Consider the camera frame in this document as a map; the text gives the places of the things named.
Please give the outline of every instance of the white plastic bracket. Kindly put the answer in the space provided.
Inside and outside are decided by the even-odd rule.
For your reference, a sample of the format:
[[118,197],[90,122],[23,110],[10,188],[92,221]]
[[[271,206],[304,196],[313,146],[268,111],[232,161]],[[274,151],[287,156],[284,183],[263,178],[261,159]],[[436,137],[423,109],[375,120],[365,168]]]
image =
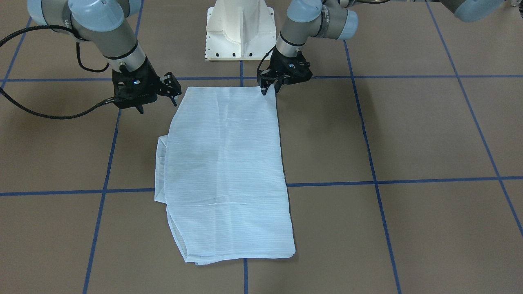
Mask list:
[[274,10],[265,0],[217,0],[206,38],[206,60],[261,60],[276,44]]

